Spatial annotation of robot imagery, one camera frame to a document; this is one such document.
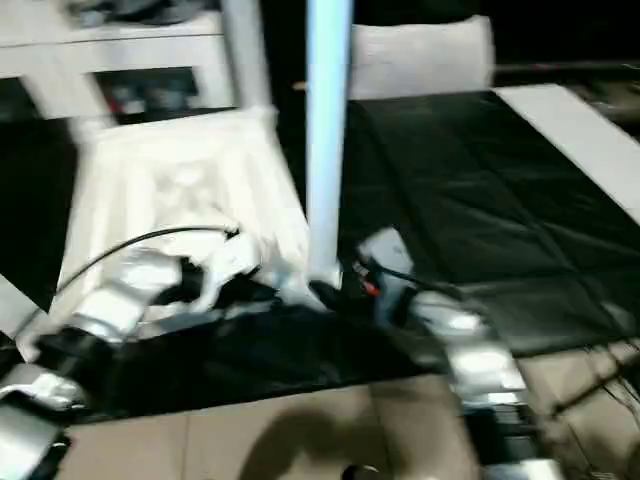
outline white surface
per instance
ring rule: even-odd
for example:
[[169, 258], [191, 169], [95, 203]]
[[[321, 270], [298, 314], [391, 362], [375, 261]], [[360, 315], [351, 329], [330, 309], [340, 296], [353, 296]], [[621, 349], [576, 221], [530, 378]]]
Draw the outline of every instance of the white surface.
[[[85, 146], [61, 277], [115, 243], [159, 228], [225, 225], [258, 239], [265, 263], [306, 270], [308, 233], [271, 122], [230, 111], [93, 132]], [[155, 242], [204, 259], [211, 234]], [[60, 318], [99, 281], [96, 267], [58, 299]]]
[[497, 89], [511, 108], [640, 221], [640, 144], [567, 89]]
[[220, 36], [146, 38], [81, 42], [51, 46], [64, 65], [67, 89], [72, 93], [72, 116], [106, 115], [109, 109], [93, 72], [163, 67], [193, 67], [204, 107], [233, 105], [229, 67]]
[[355, 25], [352, 48], [354, 99], [484, 90], [491, 82], [487, 17], [443, 25]]

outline black cable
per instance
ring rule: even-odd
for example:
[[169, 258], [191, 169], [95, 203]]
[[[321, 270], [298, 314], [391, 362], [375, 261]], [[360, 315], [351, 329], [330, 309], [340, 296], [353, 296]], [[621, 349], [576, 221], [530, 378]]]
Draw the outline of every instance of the black cable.
[[[194, 226], [186, 226], [186, 227], [165, 228], [162, 230], [156, 230], [153, 232], [145, 233], [143, 235], [139, 235], [137, 237], [130, 238], [129, 240], [125, 240], [123, 242], [116, 244], [115, 246], [101, 253], [100, 255], [95, 257], [93, 260], [90, 260], [89, 262], [85, 263], [82, 267], [80, 267], [78, 270], [76, 270], [70, 277], [68, 277], [58, 286], [58, 289], [53, 295], [54, 298], [62, 294], [76, 280], [78, 280], [78, 278], [84, 275], [92, 267], [102, 262], [107, 257], [110, 257], [114, 253], [117, 253], [121, 250], [124, 250], [127, 247], [130, 247], [131, 245], [135, 245], [145, 240], [150, 240], [152, 238], [163, 237], [165, 235], [171, 235], [174, 233], [182, 233], [182, 232], [219, 232], [219, 233], [225, 233], [227, 235], [227, 238], [232, 237], [238, 233], [237, 230], [229, 230], [224, 227], [194, 225]], [[14, 335], [14, 341], [18, 338], [18, 336], [20, 336], [24, 332], [24, 330], [31, 324], [31, 322], [33, 322], [33, 320], [39, 314], [40, 314], [40, 309], [36, 308], [29, 315], [25, 317], [25, 319], [22, 321], [22, 323], [16, 330], [16, 333]]]
[[428, 289], [428, 290], [433, 290], [433, 291], [436, 291], [436, 292], [444, 293], [445, 295], [449, 295], [450, 297], [453, 297], [454, 299], [459, 300], [459, 301], [463, 300], [463, 298], [462, 298], [463, 295], [462, 295], [462, 292], [460, 291], [460, 289], [458, 287], [456, 287], [455, 285], [451, 284], [451, 283], [430, 282], [430, 281], [427, 281], [427, 280], [423, 280], [423, 279], [421, 279], [419, 277], [416, 277], [414, 275], [398, 272], [397, 270], [392, 270], [390, 268], [384, 267], [384, 266], [380, 265], [378, 262], [376, 262], [372, 258], [360, 257], [360, 258], [358, 258], [358, 261], [365, 268], [369, 269], [372, 272], [386, 273], [387, 275], [390, 275], [392, 277], [396, 277], [396, 278], [399, 278], [401, 280], [406, 280], [408, 282], [411, 282], [411, 283], [415, 284], [418, 287], [422, 287], [424, 289]]

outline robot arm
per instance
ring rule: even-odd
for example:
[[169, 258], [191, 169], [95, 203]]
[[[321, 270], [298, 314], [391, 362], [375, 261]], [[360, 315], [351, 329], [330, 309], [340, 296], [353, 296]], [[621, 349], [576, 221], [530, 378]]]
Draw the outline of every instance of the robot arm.
[[183, 273], [177, 257], [147, 249], [131, 252], [67, 325], [41, 337], [34, 363], [17, 365], [2, 379], [0, 478], [55, 476], [70, 446], [64, 429], [71, 415], [97, 392], [105, 368], [147, 308], [187, 280]]

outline black tablecloth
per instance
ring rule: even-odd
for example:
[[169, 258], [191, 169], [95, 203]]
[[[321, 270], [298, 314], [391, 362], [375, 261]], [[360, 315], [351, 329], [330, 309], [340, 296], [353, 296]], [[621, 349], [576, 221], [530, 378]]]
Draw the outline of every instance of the black tablecloth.
[[[279, 125], [301, 194], [302, 113]], [[637, 333], [640, 229], [496, 95], [352, 103], [348, 118], [342, 253], [394, 226], [416, 274], [457, 285], [520, 357]], [[131, 345], [94, 419], [432, 372], [431, 353], [417, 367], [356, 312], [281, 308]]]

